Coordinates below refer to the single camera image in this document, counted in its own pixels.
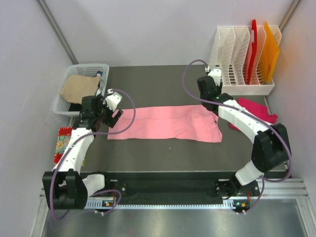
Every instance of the magenta cloth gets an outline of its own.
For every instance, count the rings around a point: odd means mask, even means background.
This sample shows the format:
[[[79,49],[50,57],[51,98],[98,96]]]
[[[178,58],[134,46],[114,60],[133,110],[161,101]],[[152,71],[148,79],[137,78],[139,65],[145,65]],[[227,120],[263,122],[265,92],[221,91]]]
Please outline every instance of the magenta cloth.
[[[126,128],[133,118],[133,109],[123,110],[114,128]],[[222,133],[217,126],[218,117],[202,105],[147,107],[136,109],[133,125],[125,132],[108,135],[108,139],[190,139],[200,142],[221,142]]]
[[[247,100],[244,98],[239,98],[237,101],[242,107],[245,107],[249,112],[253,115],[257,116],[258,118],[262,119],[263,121],[275,124],[277,122],[277,115],[269,115],[268,107],[253,102],[251,100]],[[234,125],[230,123],[231,128],[238,130]]]

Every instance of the beige cloth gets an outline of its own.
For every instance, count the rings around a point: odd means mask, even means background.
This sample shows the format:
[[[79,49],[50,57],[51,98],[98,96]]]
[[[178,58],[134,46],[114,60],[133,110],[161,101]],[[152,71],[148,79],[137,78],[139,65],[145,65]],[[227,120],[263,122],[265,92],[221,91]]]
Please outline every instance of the beige cloth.
[[[93,78],[71,75],[66,79],[59,94],[69,103],[81,104],[84,96],[96,94],[100,78],[100,75]]]

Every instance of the white file organizer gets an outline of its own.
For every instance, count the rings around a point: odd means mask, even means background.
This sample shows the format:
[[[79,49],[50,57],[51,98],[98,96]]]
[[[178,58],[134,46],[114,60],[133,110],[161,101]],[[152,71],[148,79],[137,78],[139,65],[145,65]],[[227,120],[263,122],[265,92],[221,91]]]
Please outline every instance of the white file organizer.
[[[280,43],[281,32],[278,26],[270,27],[275,40]],[[258,27],[258,47],[251,75],[250,85],[246,85],[243,78],[244,62],[250,41],[248,26],[217,27],[209,66],[222,70],[222,92],[230,95],[268,95],[275,86],[273,80],[263,84],[257,71],[266,34],[263,27]]]

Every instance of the cloth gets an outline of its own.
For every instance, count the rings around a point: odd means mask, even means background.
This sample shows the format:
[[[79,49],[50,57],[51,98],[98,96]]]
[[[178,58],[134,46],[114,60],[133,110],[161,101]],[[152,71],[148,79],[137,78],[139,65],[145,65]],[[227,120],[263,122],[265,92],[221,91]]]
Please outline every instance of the cloth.
[[[81,104],[84,96],[96,94],[100,78],[100,75],[93,78],[71,75],[66,79],[59,94],[69,103]]]
[[[237,101],[242,107],[245,107],[249,112],[253,115],[257,116],[258,118],[262,119],[263,121],[275,124],[277,122],[277,115],[269,115],[268,107],[253,102],[251,100],[247,100],[244,98],[239,98]],[[234,125],[230,123],[230,127],[239,131]]]
[[[114,128],[126,128],[133,118],[133,109],[123,110]],[[136,109],[133,125],[125,132],[108,135],[108,139],[190,139],[200,142],[221,142],[222,133],[217,126],[218,117],[202,105],[147,107]]]

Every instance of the dark gray table surface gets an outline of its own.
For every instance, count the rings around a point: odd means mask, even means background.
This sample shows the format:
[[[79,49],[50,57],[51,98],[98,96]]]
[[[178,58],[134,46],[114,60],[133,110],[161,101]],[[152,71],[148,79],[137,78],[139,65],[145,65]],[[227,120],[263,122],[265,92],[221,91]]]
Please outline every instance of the dark gray table surface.
[[[107,88],[127,92],[137,108],[150,106],[197,105],[182,88],[185,66],[145,66],[110,68]],[[202,65],[192,66],[187,73],[187,86],[199,96],[196,79],[204,76]],[[264,104],[263,96],[246,98]],[[124,97],[120,109],[132,108]],[[250,161],[252,144],[241,132],[219,119],[223,133],[221,143],[192,140],[107,140],[97,136],[88,149],[82,171],[233,171]]]

